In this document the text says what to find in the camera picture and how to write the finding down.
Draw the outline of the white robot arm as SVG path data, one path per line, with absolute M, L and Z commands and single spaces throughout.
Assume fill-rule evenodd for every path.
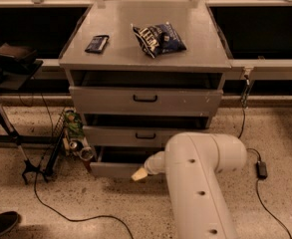
M 245 145 L 233 135 L 184 132 L 150 156 L 132 179 L 166 176 L 178 239 L 238 239 L 216 175 L 240 169 L 246 160 Z

